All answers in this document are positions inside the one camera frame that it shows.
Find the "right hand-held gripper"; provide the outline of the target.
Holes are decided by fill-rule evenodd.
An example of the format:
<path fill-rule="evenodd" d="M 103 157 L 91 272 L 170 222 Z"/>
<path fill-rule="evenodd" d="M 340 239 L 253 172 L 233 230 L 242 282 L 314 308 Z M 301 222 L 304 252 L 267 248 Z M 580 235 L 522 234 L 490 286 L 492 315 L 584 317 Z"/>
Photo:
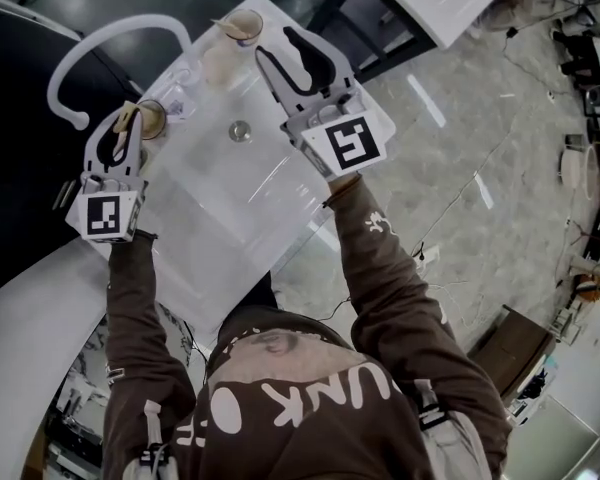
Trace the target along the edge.
<path fill-rule="evenodd" d="M 289 116 L 281 130 L 328 182 L 386 159 L 381 110 L 360 87 L 347 57 L 323 37 L 285 26 L 281 59 L 258 46 L 255 60 Z"/>

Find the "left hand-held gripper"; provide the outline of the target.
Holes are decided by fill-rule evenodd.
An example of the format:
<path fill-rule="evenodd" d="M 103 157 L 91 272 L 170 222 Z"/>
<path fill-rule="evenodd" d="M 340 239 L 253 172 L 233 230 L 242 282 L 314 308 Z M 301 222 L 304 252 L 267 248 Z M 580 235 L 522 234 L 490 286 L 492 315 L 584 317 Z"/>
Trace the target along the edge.
<path fill-rule="evenodd" d="M 132 111 L 115 132 L 119 115 L 119 110 L 109 114 L 87 140 L 80 187 L 65 217 L 84 240 L 94 243 L 133 239 L 148 186 L 139 174 L 142 114 Z M 114 167 L 118 174 L 108 173 Z"/>

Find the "clear cup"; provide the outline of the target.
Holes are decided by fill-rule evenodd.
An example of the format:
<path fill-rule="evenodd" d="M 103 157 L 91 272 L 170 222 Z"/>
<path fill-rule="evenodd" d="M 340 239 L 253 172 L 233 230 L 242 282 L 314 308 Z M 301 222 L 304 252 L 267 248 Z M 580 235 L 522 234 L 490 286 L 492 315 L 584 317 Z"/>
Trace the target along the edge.
<path fill-rule="evenodd" d="M 142 116 L 141 138 L 153 140 L 159 137 L 167 125 L 167 113 L 164 107 L 155 100 L 144 100 L 137 104 Z"/>
<path fill-rule="evenodd" d="M 264 28 L 262 16 L 252 9 L 238 9 L 226 17 L 212 19 L 220 36 L 202 56 L 205 81 L 211 86 L 226 85 L 258 43 Z"/>

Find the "person's left forearm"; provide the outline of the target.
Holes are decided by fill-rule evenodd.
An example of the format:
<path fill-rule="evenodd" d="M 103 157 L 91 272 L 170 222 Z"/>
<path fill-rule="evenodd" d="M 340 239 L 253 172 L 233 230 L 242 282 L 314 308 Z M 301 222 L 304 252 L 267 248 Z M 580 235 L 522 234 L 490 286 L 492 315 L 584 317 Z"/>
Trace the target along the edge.
<path fill-rule="evenodd" d="M 167 349 L 156 312 L 155 239 L 154 234 L 138 231 L 132 241 L 111 248 L 106 355 L 113 370 L 153 375 L 182 367 Z"/>

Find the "person's right forearm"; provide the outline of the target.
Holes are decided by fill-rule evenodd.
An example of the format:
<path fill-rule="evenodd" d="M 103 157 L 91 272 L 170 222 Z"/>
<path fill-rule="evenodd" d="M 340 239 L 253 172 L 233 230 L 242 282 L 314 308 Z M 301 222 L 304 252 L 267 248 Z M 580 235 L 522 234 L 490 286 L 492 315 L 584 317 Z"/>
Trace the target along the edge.
<path fill-rule="evenodd" d="M 351 337 L 360 347 L 400 329 L 452 341 L 453 332 L 413 257 L 380 209 L 360 174 L 329 184 L 326 205 L 333 211 L 344 277 L 357 318 Z"/>

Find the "white washbasin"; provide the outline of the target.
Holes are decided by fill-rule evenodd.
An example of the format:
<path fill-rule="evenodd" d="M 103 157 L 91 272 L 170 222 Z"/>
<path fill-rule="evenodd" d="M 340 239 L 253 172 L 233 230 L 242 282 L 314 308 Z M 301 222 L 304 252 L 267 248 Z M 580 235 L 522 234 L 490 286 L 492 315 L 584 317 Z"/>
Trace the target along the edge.
<path fill-rule="evenodd" d="M 193 45 L 202 61 L 216 27 Z M 157 235 L 157 299 L 210 343 L 225 316 L 310 231 L 328 195 L 326 182 L 282 132 L 286 115 L 255 62 L 255 50 L 226 85 L 203 68 L 184 120 L 148 144 L 141 219 Z M 236 143 L 244 120 L 251 140 Z"/>

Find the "white curved faucet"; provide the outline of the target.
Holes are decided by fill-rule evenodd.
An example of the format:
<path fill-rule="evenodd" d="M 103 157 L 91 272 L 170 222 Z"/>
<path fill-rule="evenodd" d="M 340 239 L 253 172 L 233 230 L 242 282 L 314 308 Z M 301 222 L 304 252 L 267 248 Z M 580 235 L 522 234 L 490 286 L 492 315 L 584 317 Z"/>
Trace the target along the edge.
<path fill-rule="evenodd" d="M 161 29 L 172 33 L 183 52 L 183 59 L 188 71 L 188 76 L 181 79 L 185 86 L 195 84 L 201 74 L 198 58 L 194 53 L 193 43 L 185 26 L 177 19 L 161 14 L 142 14 L 130 16 L 114 21 L 77 43 L 60 61 L 53 72 L 47 86 L 47 103 L 50 110 L 58 117 L 68 121 L 76 130 L 85 130 L 89 125 L 89 115 L 86 112 L 77 112 L 59 101 L 59 89 L 69 71 L 87 53 L 102 43 L 119 35 L 142 29 Z"/>

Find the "person's brown sweatshirt torso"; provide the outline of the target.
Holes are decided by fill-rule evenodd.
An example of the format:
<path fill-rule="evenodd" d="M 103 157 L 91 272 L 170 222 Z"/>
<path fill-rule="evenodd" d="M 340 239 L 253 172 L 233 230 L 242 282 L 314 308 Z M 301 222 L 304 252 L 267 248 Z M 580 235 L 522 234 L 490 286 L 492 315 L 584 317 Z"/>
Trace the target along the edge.
<path fill-rule="evenodd" d="M 250 307 L 222 326 L 176 439 L 190 480 L 498 480 L 510 434 L 488 377 L 435 318 L 349 346 Z"/>

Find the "brown cabinet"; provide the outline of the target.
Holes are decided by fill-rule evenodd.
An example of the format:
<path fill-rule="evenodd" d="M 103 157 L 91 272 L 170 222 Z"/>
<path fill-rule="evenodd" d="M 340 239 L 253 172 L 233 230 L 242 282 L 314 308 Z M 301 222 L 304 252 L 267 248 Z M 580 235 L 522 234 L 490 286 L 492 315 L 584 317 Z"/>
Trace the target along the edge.
<path fill-rule="evenodd" d="M 555 349 L 554 335 L 528 317 L 504 305 L 499 317 L 469 352 L 491 379 L 503 403 Z"/>

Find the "white cabinet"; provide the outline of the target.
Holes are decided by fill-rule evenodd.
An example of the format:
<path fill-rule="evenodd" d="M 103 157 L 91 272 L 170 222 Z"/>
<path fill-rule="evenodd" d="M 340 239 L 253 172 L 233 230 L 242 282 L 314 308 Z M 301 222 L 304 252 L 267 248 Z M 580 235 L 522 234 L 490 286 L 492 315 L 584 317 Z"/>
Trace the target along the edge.
<path fill-rule="evenodd" d="M 599 432 L 548 396 L 513 429 L 501 480 L 569 480 L 599 445 Z"/>

